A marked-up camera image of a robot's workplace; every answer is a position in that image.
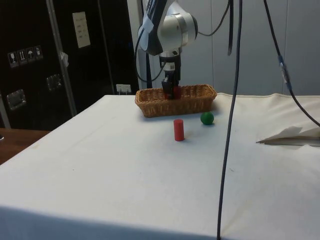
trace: power outlet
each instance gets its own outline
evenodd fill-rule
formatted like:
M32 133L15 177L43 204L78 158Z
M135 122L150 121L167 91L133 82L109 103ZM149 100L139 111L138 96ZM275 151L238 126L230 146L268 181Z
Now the power outlet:
M119 94L131 94L131 86L130 84L117 84L116 91Z

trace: red cylinder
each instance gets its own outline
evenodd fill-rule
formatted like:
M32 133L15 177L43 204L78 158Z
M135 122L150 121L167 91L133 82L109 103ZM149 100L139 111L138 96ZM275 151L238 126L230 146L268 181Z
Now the red cylinder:
M178 142L185 140L184 121L176 119L173 121L174 126L174 139Z

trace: white wall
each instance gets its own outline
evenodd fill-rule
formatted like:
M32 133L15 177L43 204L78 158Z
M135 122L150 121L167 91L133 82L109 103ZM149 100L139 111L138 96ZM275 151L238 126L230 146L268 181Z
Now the white wall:
M209 33L223 15L228 0L178 0ZM279 47L298 95L320 94L320 0L269 0ZM235 78L238 1L234 8L234 46L228 52L229 14L213 37L199 35L182 52L181 85L213 84L218 92L232 93ZM158 57L151 59L151 72L160 70ZM161 87L160 77L153 87ZM262 0L243 2L239 94L287 93L278 67L267 15Z

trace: white label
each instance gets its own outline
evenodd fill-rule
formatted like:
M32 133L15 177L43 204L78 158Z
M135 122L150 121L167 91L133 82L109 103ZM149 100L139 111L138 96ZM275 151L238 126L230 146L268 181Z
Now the white label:
M88 32L86 13L84 11L75 12L72 13L72 17L78 47L83 48L86 46L90 46L91 43Z

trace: white tablecloth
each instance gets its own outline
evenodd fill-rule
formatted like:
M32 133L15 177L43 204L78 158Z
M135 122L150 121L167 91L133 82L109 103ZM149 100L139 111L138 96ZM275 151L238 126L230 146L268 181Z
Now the white tablecloth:
M179 117L176 142L177 117L146 119L133 96L103 97L0 166L0 239L215 239L230 104L217 96L214 126ZM294 103L237 98L224 239L319 239L320 149L256 143L279 106Z

